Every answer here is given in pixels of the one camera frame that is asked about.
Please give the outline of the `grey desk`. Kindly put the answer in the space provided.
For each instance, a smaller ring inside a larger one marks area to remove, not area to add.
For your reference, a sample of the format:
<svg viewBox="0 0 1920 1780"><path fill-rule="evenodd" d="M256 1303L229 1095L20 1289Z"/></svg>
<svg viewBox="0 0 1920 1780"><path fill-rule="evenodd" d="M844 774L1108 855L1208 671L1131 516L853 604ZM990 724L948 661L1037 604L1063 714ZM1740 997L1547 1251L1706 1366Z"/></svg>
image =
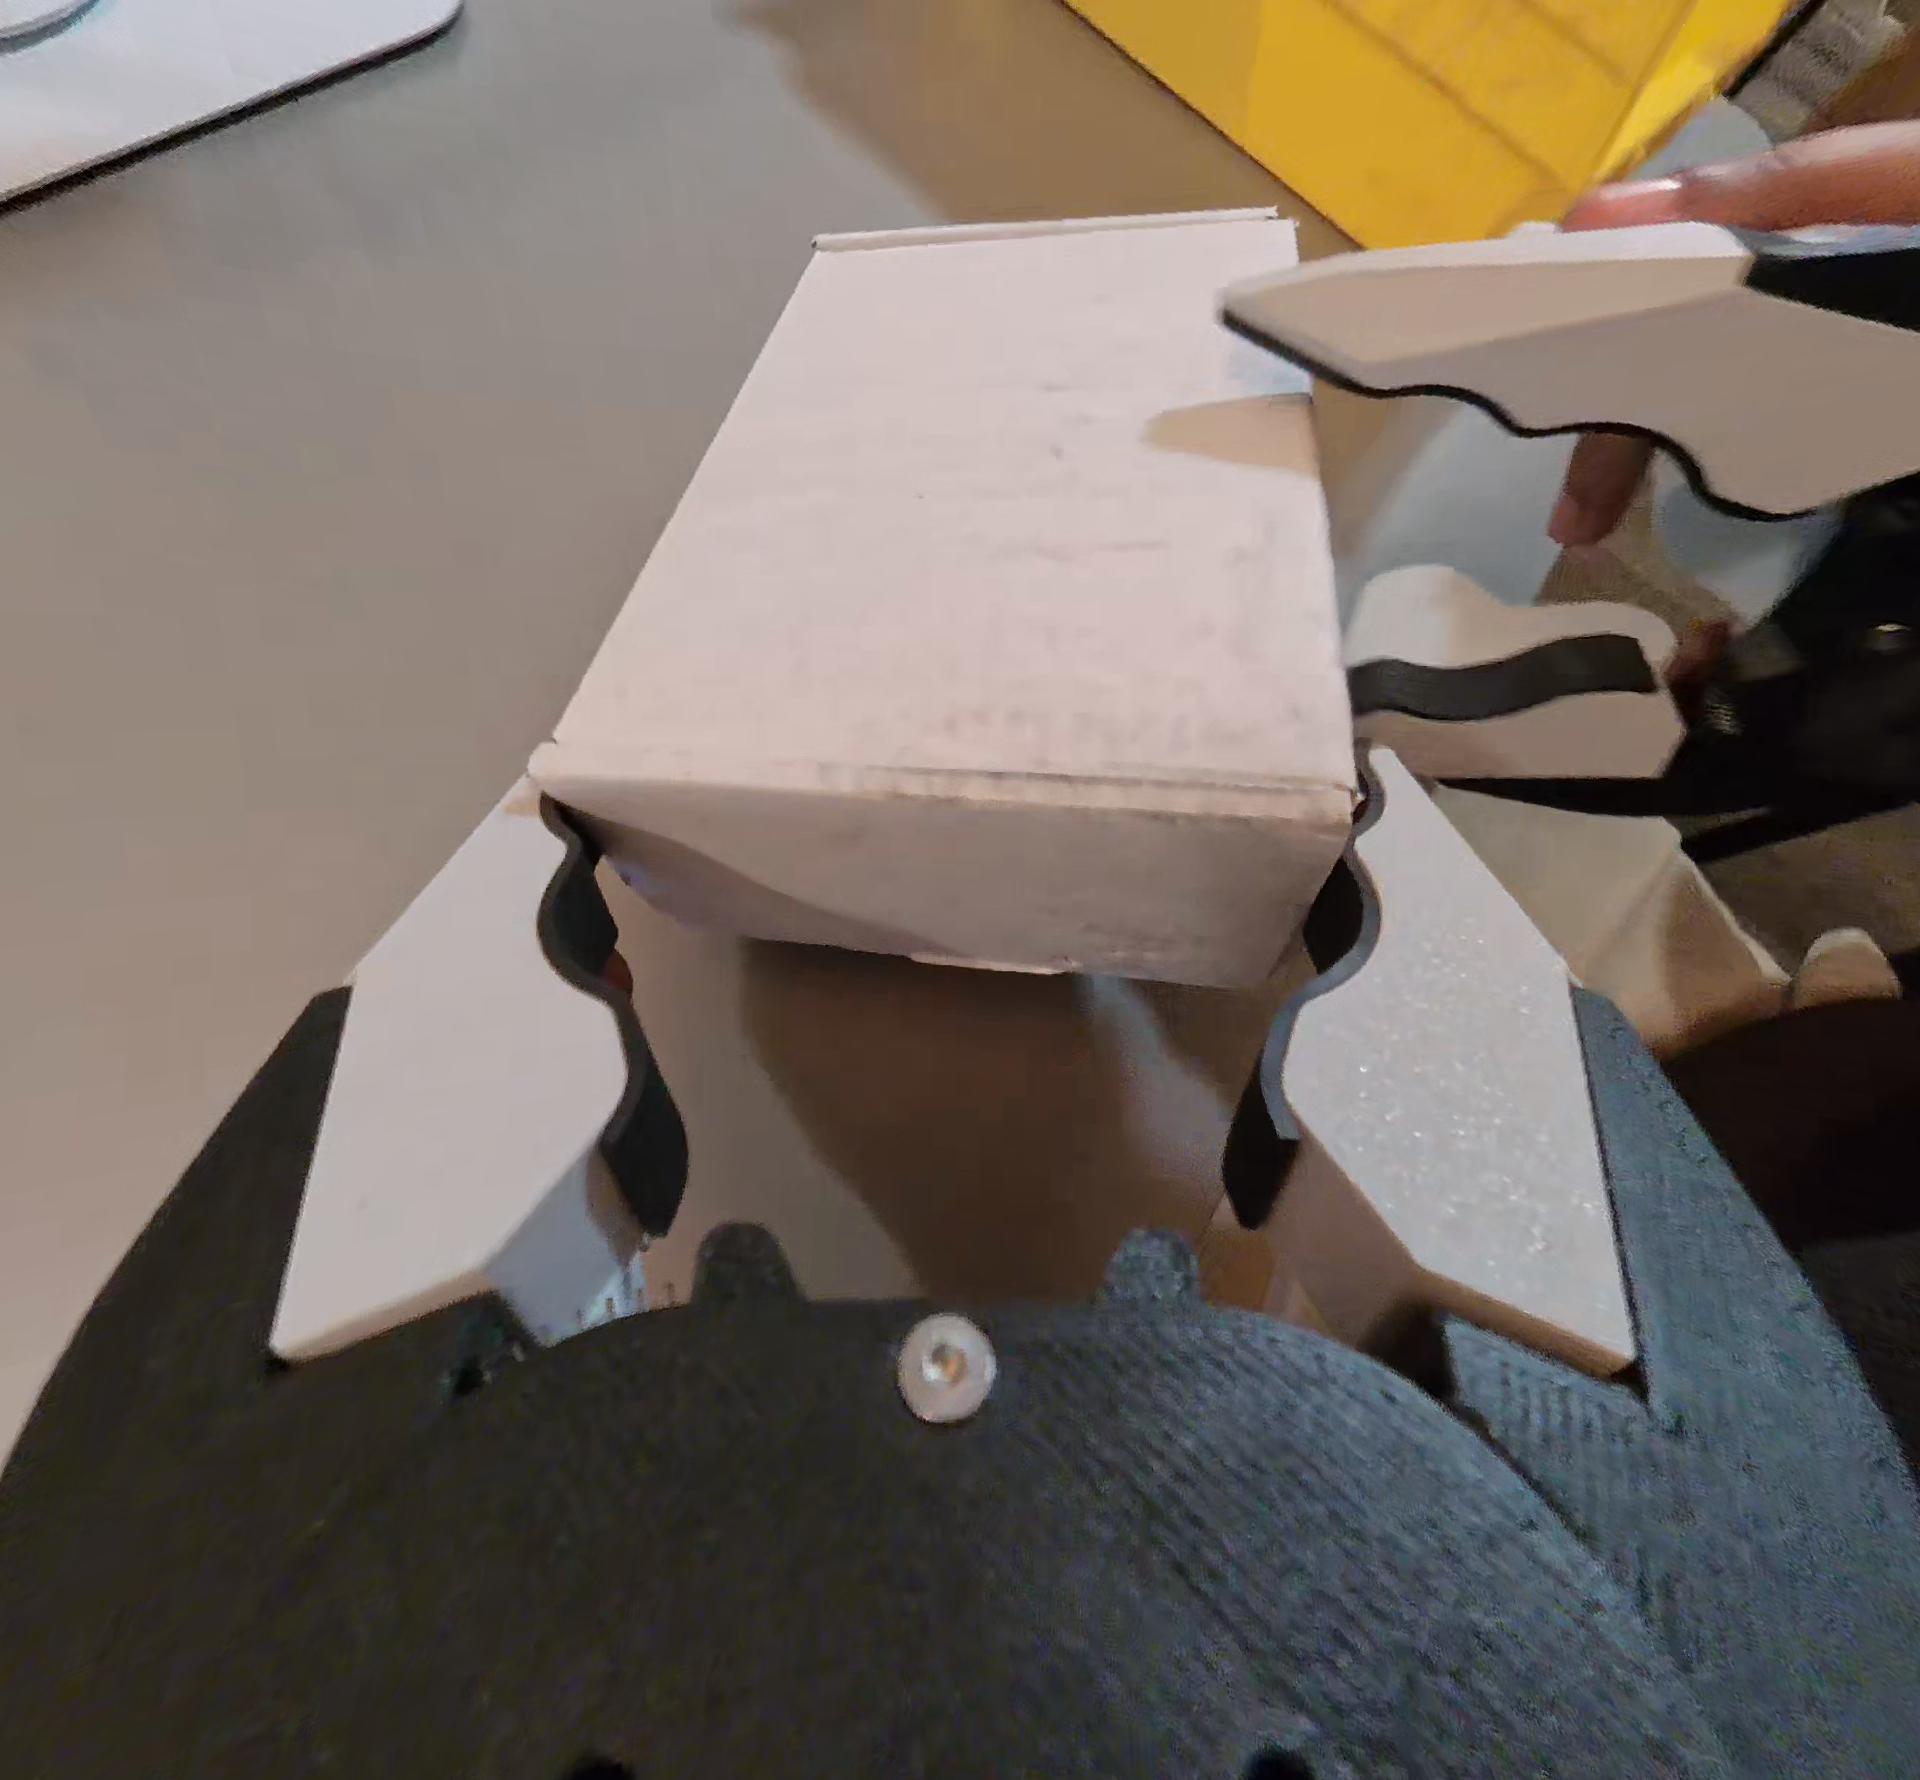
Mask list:
<svg viewBox="0 0 1920 1780"><path fill-rule="evenodd" d="M1056 0L464 0L6 213L6 1452L511 793L817 233L1280 206Z"/></svg>

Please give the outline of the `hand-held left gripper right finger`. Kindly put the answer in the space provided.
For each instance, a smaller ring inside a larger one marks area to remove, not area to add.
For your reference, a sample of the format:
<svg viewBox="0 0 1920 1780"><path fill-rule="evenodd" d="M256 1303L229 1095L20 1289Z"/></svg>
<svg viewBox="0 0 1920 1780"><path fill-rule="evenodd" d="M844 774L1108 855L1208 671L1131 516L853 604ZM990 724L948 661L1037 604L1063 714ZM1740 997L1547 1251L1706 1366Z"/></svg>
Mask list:
<svg viewBox="0 0 1920 1780"><path fill-rule="evenodd" d="M1564 961L1383 747L1240 1100L1230 1306L1362 1352L1449 1314L1576 1371L1639 1357Z"/></svg>

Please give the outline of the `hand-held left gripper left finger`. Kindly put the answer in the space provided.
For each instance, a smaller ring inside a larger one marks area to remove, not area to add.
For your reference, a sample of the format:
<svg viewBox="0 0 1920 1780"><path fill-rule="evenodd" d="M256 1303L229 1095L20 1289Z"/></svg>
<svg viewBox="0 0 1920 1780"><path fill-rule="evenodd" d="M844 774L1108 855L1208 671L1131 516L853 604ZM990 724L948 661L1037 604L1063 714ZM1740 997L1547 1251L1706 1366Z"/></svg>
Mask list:
<svg viewBox="0 0 1920 1780"><path fill-rule="evenodd" d="M613 976L600 860L522 780L361 958L274 1359L318 1362L475 1297L539 1345L648 1311L689 1134Z"/></svg>

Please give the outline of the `person's right hand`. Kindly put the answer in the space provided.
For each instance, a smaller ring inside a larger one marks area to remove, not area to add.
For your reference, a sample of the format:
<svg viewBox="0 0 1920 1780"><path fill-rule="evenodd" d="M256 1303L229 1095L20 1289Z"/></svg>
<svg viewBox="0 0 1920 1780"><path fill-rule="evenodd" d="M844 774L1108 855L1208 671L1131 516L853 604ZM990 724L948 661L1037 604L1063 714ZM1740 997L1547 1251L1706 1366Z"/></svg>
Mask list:
<svg viewBox="0 0 1920 1780"><path fill-rule="evenodd" d="M1915 227L1918 123L1868 123L1776 144L1759 156L1609 182L1579 198L1561 231L1703 223L1755 231L1813 227ZM1589 434L1570 460L1552 509L1550 540L1598 545L1639 496L1654 448L1626 434Z"/></svg>

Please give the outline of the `white cardboard mailer box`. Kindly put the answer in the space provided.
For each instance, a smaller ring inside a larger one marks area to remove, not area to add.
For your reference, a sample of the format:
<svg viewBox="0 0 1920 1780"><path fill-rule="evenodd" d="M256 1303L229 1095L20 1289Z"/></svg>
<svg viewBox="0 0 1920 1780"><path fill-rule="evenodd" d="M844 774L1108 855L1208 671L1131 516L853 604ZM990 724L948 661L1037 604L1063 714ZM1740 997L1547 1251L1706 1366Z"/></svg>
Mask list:
<svg viewBox="0 0 1920 1780"><path fill-rule="evenodd" d="M765 942L1267 978L1355 809L1274 209L823 237L530 780Z"/></svg>

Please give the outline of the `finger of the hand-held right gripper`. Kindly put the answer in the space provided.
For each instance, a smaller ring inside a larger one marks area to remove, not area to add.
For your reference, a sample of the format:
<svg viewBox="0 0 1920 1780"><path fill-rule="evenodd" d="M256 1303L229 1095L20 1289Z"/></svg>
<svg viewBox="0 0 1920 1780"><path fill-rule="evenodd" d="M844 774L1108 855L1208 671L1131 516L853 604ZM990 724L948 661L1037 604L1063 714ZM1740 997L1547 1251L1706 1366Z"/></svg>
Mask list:
<svg viewBox="0 0 1920 1780"><path fill-rule="evenodd" d="M1918 472L1918 231L1703 223L1381 250L1246 279L1221 326L1376 401L1626 434L1735 519Z"/></svg>
<svg viewBox="0 0 1920 1780"><path fill-rule="evenodd" d="M1674 651L1639 604L1508 604L1446 566L1367 582L1344 643L1355 736L1438 783L1655 780Z"/></svg>

